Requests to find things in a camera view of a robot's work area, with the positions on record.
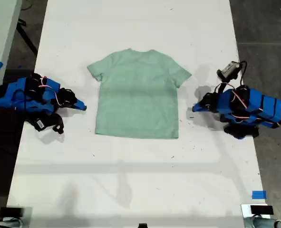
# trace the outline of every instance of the gray concrete floor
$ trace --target gray concrete floor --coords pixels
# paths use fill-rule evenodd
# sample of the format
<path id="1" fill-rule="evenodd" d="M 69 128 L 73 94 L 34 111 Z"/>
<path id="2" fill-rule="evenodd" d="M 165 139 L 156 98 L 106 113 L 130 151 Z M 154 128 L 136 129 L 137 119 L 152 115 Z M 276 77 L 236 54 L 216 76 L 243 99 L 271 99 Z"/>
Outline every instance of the gray concrete floor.
<path id="1" fill-rule="evenodd" d="M 20 18 L 35 46 L 39 40 L 47 0 L 34 0 Z M 281 99 L 281 0 L 230 0 L 240 60 L 248 61 L 244 81 L 266 95 Z M 36 58 L 16 32 L 7 69 L 34 69 Z M 254 140 L 267 203 L 281 219 L 281 127 L 260 128 Z M 7 195 L 0 195 L 5 206 Z"/>

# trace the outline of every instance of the white label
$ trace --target white label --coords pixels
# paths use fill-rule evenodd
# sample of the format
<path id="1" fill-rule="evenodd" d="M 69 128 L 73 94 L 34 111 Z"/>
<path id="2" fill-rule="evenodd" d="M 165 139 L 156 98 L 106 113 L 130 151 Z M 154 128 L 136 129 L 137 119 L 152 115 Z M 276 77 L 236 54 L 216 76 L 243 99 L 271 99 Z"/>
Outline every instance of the white label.
<path id="1" fill-rule="evenodd" d="M 44 127 L 44 124 L 42 123 L 41 120 L 38 120 L 38 121 L 37 121 L 37 124 L 39 125 L 40 128 L 43 128 L 43 127 Z"/>

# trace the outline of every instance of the red wire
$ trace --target red wire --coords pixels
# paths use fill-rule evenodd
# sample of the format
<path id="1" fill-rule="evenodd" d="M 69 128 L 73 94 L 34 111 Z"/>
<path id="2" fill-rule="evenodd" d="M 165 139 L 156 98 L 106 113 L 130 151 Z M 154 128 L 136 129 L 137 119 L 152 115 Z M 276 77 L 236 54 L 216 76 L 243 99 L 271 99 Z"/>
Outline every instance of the red wire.
<path id="1" fill-rule="evenodd" d="M 43 79 L 45 79 L 45 78 L 46 78 L 46 76 L 44 76 L 44 77 L 41 78 L 41 84 L 42 84 L 42 85 L 39 85 L 39 87 L 46 87 L 46 88 L 52 89 L 52 90 L 55 92 L 56 101 L 57 101 L 58 105 L 61 106 L 60 103 L 59 103 L 59 100 L 58 100 L 56 91 L 55 91 L 52 87 L 50 87 L 49 85 L 43 84 Z"/>

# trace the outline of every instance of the black cable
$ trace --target black cable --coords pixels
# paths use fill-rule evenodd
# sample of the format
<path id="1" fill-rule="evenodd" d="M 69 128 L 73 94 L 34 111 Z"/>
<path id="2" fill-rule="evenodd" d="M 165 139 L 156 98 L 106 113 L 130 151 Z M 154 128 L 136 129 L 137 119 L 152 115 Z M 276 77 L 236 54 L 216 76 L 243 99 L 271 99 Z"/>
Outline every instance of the black cable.
<path id="1" fill-rule="evenodd" d="M 240 64 L 244 64 L 244 70 L 243 70 L 243 73 L 242 73 L 242 76 L 241 76 L 241 80 L 240 80 L 240 85 L 242 85 L 242 79 L 243 79 L 243 77 L 244 77 L 244 74 L 245 74 L 245 72 L 246 72 L 246 69 L 247 69 L 247 62 L 246 61 L 242 61 L 242 62 L 240 62 Z"/>
<path id="2" fill-rule="evenodd" d="M 22 8 L 21 11 L 26 11 L 29 10 L 32 7 L 33 1 L 32 0 L 28 0 L 28 2 L 30 2 L 29 6 Z"/>

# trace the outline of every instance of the black clamp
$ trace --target black clamp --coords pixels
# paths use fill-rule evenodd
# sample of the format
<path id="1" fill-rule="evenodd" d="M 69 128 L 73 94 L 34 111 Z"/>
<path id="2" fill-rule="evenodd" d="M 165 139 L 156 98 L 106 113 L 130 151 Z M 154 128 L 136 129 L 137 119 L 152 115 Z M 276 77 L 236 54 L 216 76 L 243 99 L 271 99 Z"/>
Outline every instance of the black clamp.
<path id="1" fill-rule="evenodd" d="M 206 93 L 206 95 L 203 96 L 203 99 L 199 102 L 199 105 L 202 108 L 209 110 L 210 112 L 218 113 L 218 111 L 216 110 L 218 98 L 218 93 Z"/>
<path id="2" fill-rule="evenodd" d="M 27 113 L 25 120 L 33 125 L 38 132 L 43 131 L 49 126 L 53 126 L 53 130 L 59 134 L 64 132 L 62 118 L 57 113 L 53 113 L 51 115 L 47 115 L 45 112 Z"/>

